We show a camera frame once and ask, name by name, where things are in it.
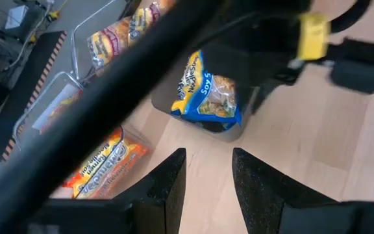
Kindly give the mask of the blue Maruchan ramen packet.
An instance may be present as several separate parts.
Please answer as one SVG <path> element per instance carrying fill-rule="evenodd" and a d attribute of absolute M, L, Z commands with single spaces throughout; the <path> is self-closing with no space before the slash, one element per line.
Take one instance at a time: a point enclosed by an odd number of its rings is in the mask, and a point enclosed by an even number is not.
<path fill-rule="evenodd" d="M 241 124 L 242 114 L 232 79 L 214 75 L 205 68 L 200 50 L 192 53 L 177 85 L 171 114 L 193 122 Z"/>

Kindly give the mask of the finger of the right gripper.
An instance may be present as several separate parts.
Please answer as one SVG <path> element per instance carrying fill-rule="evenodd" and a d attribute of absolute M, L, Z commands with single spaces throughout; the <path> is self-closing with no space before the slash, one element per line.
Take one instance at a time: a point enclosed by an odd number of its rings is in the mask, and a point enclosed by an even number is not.
<path fill-rule="evenodd" d="M 237 86 L 236 91 L 236 104 L 240 112 L 245 112 L 249 100 L 251 99 L 251 87 L 250 86 Z"/>
<path fill-rule="evenodd" d="M 279 86 L 291 86 L 292 81 L 287 80 L 285 78 L 281 77 L 274 77 L 274 78 L 269 78 L 265 79 L 261 83 L 257 84 L 254 86 L 256 89 L 256 96 L 254 100 L 252 101 L 252 108 L 251 108 L 251 113 L 255 114 L 258 109 L 261 107 L 263 102 L 268 98 L 268 96 Z"/>

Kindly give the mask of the red Maruchan ramen packet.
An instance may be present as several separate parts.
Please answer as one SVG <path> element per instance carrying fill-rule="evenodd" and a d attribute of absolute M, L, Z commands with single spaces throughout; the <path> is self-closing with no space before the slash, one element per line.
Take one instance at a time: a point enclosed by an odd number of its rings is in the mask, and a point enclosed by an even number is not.
<path fill-rule="evenodd" d="M 88 39 L 88 48 L 95 69 L 99 70 L 108 64 L 128 47 L 129 23 L 117 21 L 108 27 L 95 32 Z"/>
<path fill-rule="evenodd" d="M 141 38 L 148 28 L 158 22 L 168 10 L 172 8 L 176 0 L 156 0 L 146 8 L 139 8 L 129 23 L 128 42 L 133 44 Z"/>

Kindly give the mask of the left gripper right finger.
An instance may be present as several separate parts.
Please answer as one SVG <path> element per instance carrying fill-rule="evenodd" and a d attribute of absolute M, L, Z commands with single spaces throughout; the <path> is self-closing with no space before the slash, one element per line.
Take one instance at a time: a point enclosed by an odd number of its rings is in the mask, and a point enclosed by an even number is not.
<path fill-rule="evenodd" d="M 374 201 L 336 201 L 242 148 L 232 174 L 249 234 L 374 234 Z"/>

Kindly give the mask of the orange Maruchan ramen packet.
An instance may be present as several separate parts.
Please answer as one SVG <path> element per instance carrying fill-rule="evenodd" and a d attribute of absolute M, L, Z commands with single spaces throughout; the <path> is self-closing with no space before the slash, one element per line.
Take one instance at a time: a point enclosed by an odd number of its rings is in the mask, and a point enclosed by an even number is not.
<path fill-rule="evenodd" d="M 80 98 L 81 94 L 82 89 L 67 84 L 50 102 L 32 126 L 39 130 L 39 134 L 42 134 Z"/>
<path fill-rule="evenodd" d="M 105 198 L 151 147 L 119 126 L 62 184 L 74 199 Z"/>

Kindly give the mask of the white box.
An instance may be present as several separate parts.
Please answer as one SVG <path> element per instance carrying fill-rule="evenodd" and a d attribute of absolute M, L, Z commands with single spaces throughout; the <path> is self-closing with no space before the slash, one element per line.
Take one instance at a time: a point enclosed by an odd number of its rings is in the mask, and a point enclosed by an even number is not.
<path fill-rule="evenodd" d="M 19 27 L 25 16 L 27 15 L 29 8 L 26 5 L 17 6 L 15 8 L 11 8 L 8 11 L 8 16 L 5 23 L 5 29 L 13 29 Z"/>

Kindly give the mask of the black hazard striped floor mat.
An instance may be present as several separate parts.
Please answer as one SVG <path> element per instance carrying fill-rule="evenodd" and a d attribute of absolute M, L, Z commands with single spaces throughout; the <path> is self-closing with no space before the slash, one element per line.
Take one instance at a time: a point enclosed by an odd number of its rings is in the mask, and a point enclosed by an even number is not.
<path fill-rule="evenodd" d="M 18 80 L 10 90 L 0 112 L 0 161 L 7 160 L 16 145 L 14 126 L 43 90 L 47 76 L 67 38 L 66 31 L 42 34 L 31 51 Z"/>

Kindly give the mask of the grey plastic bin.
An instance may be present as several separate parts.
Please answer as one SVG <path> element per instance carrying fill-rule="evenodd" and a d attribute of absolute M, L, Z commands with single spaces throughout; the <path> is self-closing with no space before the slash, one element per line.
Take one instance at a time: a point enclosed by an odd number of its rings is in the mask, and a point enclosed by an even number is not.
<path fill-rule="evenodd" d="M 222 130 L 222 127 L 217 127 L 215 123 L 194 123 L 171 114 L 171 105 L 177 98 L 177 85 L 184 73 L 188 57 L 189 55 L 183 55 L 172 68 L 167 71 L 163 80 L 152 91 L 151 102 L 153 107 L 179 120 L 185 125 L 193 127 L 195 130 L 200 130 L 200 132 L 211 135 L 218 140 L 233 142 L 239 139 L 252 115 L 252 101 L 256 96 L 256 89 L 254 87 L 251 87 L 251 99 L 249 100 L 249 104 L 245 112 L 242 112 L 241 125 L 236 123 L 226 130 Z"/>

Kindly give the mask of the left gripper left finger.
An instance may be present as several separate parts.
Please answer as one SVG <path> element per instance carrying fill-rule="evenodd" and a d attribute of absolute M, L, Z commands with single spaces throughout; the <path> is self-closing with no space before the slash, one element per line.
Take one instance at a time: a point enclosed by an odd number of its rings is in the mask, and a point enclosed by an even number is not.
<path fill-rule="evenodd" d="M 186 150 L 176 149 L 109 200 L 51 199 L 27 234 L 178 234 L 186 190 Z"/>

